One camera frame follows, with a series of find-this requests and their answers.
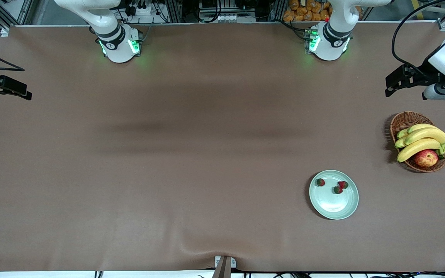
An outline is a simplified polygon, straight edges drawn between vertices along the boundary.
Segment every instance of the packaged bread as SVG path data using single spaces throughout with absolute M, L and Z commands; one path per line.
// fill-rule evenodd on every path
M 316 14 L 320 12 L 320 3 L 316 2 L 316 5 L 312 8 L 312 12 Z
M 309 8 L 309 10 L 312 10 L 313 7 L 315 7 L 317 5 L 317 2 L 315 2 L 315 0 L 307 0 L 307 8 Z
M 307 14 L 307 8 L 306 7 L 299 7 L 298 9 L 296 9 L 296 14 L 297 15 L 305 15 L 305 14 Z
M 298 2 L 298 0 L 289 0 L 288 3 L 289 3 L 289 8 L 292 10 L 296 10 L 300 6 L 300 2 Z
M 358 17 L 359 17 L 360 19 L 362 19 L 362 16 L 363 16 L 363 10 L 362 10 L 362 7 L 357 6 L 357 10 L 358 10 Z
M 303 21 L 311 21 L 312 20 L 312 12 L 308 11 L 304 16 L 303 16 Z
M 327 9 L 320 11 L 320 20 L 324 21 L 326 18 L 329 18 L 329 12 Z
M 283 20 L 286 22 L 293 21 L 294 12 L 292 10 L 287 10 L 284 12 Z
M 320 14 L 312 13 L 312 21 L 320 21 Z

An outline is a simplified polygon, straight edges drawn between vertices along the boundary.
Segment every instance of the wicker basket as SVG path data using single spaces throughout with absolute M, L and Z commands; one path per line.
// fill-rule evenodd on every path
M 426 116 L 423 116 L 420 113 L 405 111 L 405 112 L 401 112 L 401 113 L 397 114 L 392 119 L 391 126 L 390 126 L 392 140 L 394 142 L 396 142 L 396 140 L 397 140 L 396 135 L 398 132 L 400 132 L 403 129 L 409 128 L 413 125 L 417 125 L 417 124 L 434 125 L 434 123 L 432 123 L 432 121 L 429 120 L 429 118 L 427 118 Z M 408 160 L 405 161 L 405 163 L 406 163 L 406 165 L 408 165 L 408 167 L 410 167 L 411 169 L 413 169 L 417 172 L 430 173 L 430 172 L 438 171 L 442 167 L 444 167 L 445 158 L 438 160 L 438 162 L 434 166 L 431 166 L 431 167 L 420 167 L 420 166 L 416 165 L 413 157 L 410 157 Z

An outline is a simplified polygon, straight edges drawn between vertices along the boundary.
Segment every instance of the light green plate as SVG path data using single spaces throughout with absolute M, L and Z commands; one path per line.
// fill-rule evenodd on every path
M 318 186 L 316 181 L 322 178 L 324 186 Z M 348 188 L 341 194 L 335 194 L 333 188 L 338 181 L 346 181 Z M 358 190 L 353 180 L 343 172 L 325 170 L 312 179 L 309 190 L 310 200 L 314 208 L 323 216 L 340 220 L 352 215 L 358 206 Z

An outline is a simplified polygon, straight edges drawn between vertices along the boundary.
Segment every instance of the bunch of bananas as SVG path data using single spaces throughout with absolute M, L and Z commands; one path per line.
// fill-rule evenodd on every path
M 413 125 L 397 134 L 395 148 L 403 148 L 397 155 L 398 162 L 406 161 L 419 151 L 434 149 L 438 155 L 445 154 L 445 133 L 429 124 Z

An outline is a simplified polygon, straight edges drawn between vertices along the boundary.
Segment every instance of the apple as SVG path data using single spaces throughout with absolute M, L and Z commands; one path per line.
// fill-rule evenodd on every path
M 415 163 L 420 167 L 434 166 L 438 161 L 438 155 L 431 149 L 419 151 L 415 155 Z

